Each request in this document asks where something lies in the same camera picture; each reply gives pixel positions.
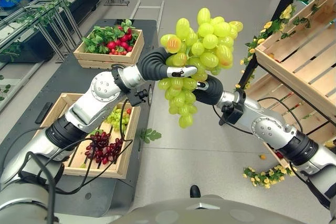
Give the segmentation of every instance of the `black shoe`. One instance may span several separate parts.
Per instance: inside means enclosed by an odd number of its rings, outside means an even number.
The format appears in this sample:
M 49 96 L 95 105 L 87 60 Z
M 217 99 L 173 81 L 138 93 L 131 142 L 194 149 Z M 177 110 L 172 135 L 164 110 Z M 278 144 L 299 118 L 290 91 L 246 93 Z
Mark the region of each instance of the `black shoe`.
M 193 185 L 190 188 L 190 197 L 191 198 L 200 198 L 201 197 L 201 191 L 198 186 Z

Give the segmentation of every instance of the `green grape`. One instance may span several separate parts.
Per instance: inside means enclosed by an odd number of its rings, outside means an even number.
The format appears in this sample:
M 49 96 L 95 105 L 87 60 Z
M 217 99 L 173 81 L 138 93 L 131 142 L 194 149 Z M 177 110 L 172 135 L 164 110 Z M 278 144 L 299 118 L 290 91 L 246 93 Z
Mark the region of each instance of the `green grape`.
M 186 46 L 185 42 L 182 42 L 181 49 L 179 50 L 179 52 L 182 52 L 184 54 L 187 52 L 187 46 Z
M 184 104 L 181 107 L 179 107 L 179 114 L 180 115 L 188 115 L 189 114 L 189 106 L 187 104 Z
M 211 15 L 209 9 L 204 7 L 198 11 L 197 23 L 198 25 L 201 25 L 203 23 L 210 22 L 210 18 Z
M 190 33 L 190 24 L 186 18 L 180 18 L 176 22 L 176 35 L 181 40 L 186 39 Z
M 173 87 L 168 88 L 167 91 L 170 93 L 168 96 L 172 96 L 172 97 L 175 97 L 181 93 L 180 89 L 174 89 Z
M 178 121 L 179 123 L 179 126 L 183 129 L 187 128 L 188 125 L 187 125 L 187 122 L 185 121 L 185 118 L 183 116 L 180 116 L 180 119 Z
M 191 47 L 194 43 L 196 43 L 198 40 L 198 36 L 196 33 L 189 33 L 187 38 L 185 39 L 185 44 L 188 47 Z
M 163 89 L 166 90 L 167 88 L 169 88 L 169 86 L 171 85 L 171 81 L 169 78 L 164 78 L 162 80 L 159 81 L 159 89 Z
M 196 42 L 192 45 L 191 52 L 193 53 L 193 55 L 201 55 L 204 52 L 203 44 L 201 42 Z
M 210 52 L 204 52 L 199 58 L 201 63 L 209 68 L 214 68 L 219 63 L 218 58 Z
M 216 50 L 216 56 L 222 66 L 229 66 L 233 62 L 232 52 L 227 46 L 219 45 Z
M 196 81 L 206 81 L 208 75 L 206 73 L 196 73 L 192 75 L 191 78 L 193 78 Z
M 185 91 L 185 102 L 194 103 L 196 101 L 196 96 L 191 91 Z
M 195 113 L 197 113 L 197 107 L 196 107 L 196 106 L 189 104 L 189 105 L 188 105 L 188 108 L 189 108 L 189 113 L 190 113 L 190 114 L 195 114 Z
M 243 29 L 243 23 L 240 21 L 231 21 L 229 22 L 230 25 L 235 25 L 237 27 L 237 32 L 240 32 Z
M 173 64 L 173 55 L 169 56 L 169 57 L 166 59 L 166 65 L 169 66 L 169 67 L 174 66 L 174 64 Z
M 218 38 L 216 35 L 208 34 L 203 39 L 203 46 L 206 49 L 213 49 L 217 46 Z
M 182 52 L 173 55 L 173 65 L 176 67 L 182 67 L 186 64 L 188 56 Z
M 229 36 L 231 31 L 231 26 L 229 23 L 221 22 L 215 25 L 214 27 L 214 35 L 218 37 Z
M 221 68 L 220 66 L 218 65 L 217 67 L 215 67 L 213 70 L 211 70 L 211 73 L 214 75 L 214 76 L 217 76 L 219 75 L 219 73 L 221 72 Z
M 169 113 L 171 113 L 172 115 L 178 114 L 178 107 L 170 107 Z
M 171 94 L 171 92 L 169 91 L 169 89 L 166 90 L 166 92 L 164 93 L 164 97 L 167 99 L 167 100 L 170 100 L 172 98 L 174 98 Z
M 183 120 L 185 121 L 187 126 L 191 126 L 193 124 L 193 116 L 191 114 L 184 115 L 183 117 Z
M 185 94 L 184 91 L 181 91 L 177 96 L 174 97 L 174 103 L 177 107 L 181 107 L 185 101 Z
M 176 35 L 175 34 L 165 34 L 165 35 L 163 35 L 160 39 L 161 45 L 166 47 L 168 40 L 172 37 L 176 37 Z
M 194 90 L 197 87 L 197 82 L 192 78 L 183 78 L 183 88 Z
M 232 47 L 234 44 L 234 40 L 230 36 L 225 36 L 223 38 L 222 37 L 218 38 L 218 44 L 223 44 L 224 46 Z
M 183 86 L 183 78 L 170 78 L 170 86 L 173 89 L 181 89 Z
M 171 54 L 175 54 L 181 49 L 181 46 L 182 46 L 181 40 L 177 37 L 172 37 L 167 41 L 166 49 Z
M 225 20 L 224 20 L 223 17 L 218 16 L 218 17 L 214 17 L 214 18 L 210 21 L 210 24 L 211 24 L 212 26 L 215 26 L 216 24 L 219 24 L 219 23 L 224 22 L 224 21 L 225 21 Z
M 238 32 L 237 32 L 237 30 L 235 30 L 235 29 L 231 29 L 231 31 L 230 31 L 230 33 L 229 33 L 229 36 L 232 37 L 232 39 L 237 38 L 237 36 L 238 36 Z
M 197 32 L 200 36 L 205 37 L 205 35 L 214 33 L 214 27 L 209 23 L 203 23 L 199 26 Z
M 201 63 L 198 57 L 190 58 L 188 64 L 197 67 L 197 73 L 204 73 L 205 71 L 205 66 Z

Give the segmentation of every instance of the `yellow flower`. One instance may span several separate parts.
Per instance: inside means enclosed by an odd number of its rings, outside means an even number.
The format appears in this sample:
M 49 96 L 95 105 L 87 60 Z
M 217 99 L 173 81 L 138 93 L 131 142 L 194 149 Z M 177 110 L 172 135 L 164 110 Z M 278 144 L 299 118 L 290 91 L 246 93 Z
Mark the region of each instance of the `yellow flower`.
M 257 43 L 260 44 L 260 43 L 263 43 L 264 41 L 265 41 L 265 39 L 262 38 L 262 39 L 259 39 Z
M 291 6 L 291 5 L 288 5 L 288 6 L 286 7 L 286 9 L 283 10 L 283 12 L 281 13 L 281 15 L 280 15 L 280 19 L 283 19 L 283 18 L 288 19 L 288 18 L 290 18 L 290 13 L 291 13 L 291 12 L 292 12 L 292 6 Z
M 285 25 L 284 23 L 281 23 L 281 24 L 280 24 L 280 29 L 279 29 L 279 31 L 283 31 L 284 28 L 285 28 L 285 26 L 286 26 L 286 25 Z
M 272 25 L 272 21 L 267 22 L 267 23 L 264 25 L 264 29 L 268 29 L 268 28 L 270 28 L 271 25 Z

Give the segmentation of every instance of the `green vine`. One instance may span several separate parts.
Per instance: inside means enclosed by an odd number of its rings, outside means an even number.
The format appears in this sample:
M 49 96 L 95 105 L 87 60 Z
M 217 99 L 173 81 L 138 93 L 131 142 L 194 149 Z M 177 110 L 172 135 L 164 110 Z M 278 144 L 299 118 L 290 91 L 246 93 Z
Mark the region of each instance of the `green vine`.
M 303 1 L 304 3 L 308 3 L 310 0 L 299 0 Z M 311 8 L 312 14 L 315 14 L 318 11 L 318 6 L 314 4 Z M 274 33 L 281 32 L 280 39 L 285 39 L 288 37 L 291 37 L 293 34 L 295 34 L 296 31 L 292 31 L 291 33 L 284 33 L 282 32 L 284 28 L 288 25 L 289 19 L 294 16 L 296 11 L 296 7 L 293 5 L 293 2 L 289 4 L 285 10 L 282 11 L 281 15 L 279 16 L 278 19 L 274 21 L 269 21 L 264 25 L 263 30 L 260 31 L 260 34 L 258 36 L 253 37 L 253 41 L 245 43 L 245 45 L 248 47 L 248 53 L 247 56 L 240 61 L 241 65 L 247 66 L 252 59 L 254 53 L 255 53 L 255 48 L 259 46 L 261 43 L 263 43 L 269 36 L 271 36 Z M 297 26 L 300 23 L 304 23 L 306 28 L 310 28 L 310 20 L 308 18 L 300 18 L 296 17 L 293 21 L 292 24 Z M 246 85 L 244 86 L 244 89 L 248 89 L 250 87 L 251 81 L 254 79 L 254 74 L 250 76 L 250 79 L 247 81 Z M 241 88 L 240 85 L 236 84 L 236 89 Z

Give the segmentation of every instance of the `red grape bunch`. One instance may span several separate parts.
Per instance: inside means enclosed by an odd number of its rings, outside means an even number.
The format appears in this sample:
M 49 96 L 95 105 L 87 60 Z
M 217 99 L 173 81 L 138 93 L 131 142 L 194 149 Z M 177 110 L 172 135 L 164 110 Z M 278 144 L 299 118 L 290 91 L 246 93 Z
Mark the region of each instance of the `red grape bunch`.
M 93 141 L 86 147 L 85 155 L 89 159 L 95 159 L 96 163 L 101 162 L 103 165 L 114 162 L 121 151 L 123 139 L 116 138 L 115 143 L 109 143 L 110 136 L 111 134 L 107 134 L 105 131 L 101 134 L 96 131 L 94 135 L 90 135 Z M 94 146 L 96 146 L 96 150 L 92 156 Z
M 190 27 L 186 18 L 176 23 L 176 34 L 166 34 L 160 39 L 165 49 L 172 53 L 166 65 L 183 67 L 194 65 L 198 71 L 188 78 L 165 78 L 159 82 L 159 88 L 165 90 L 169 100 L 169 112 L 179 114 L 179 125 L 186 128 L 193 124 L 192 114 L 197 112 L 193 105 L 196 101 L 192 93 L 198 81 L 207 79 L 206 71 L 218 75 L 222 69 L 233 65 L 233 44 L 238 32 L 243 29 L 239 21 L 225 22 L 223 17 L 211 18 L 208 8 L 202 8 L 197 15 L 197 32 Z

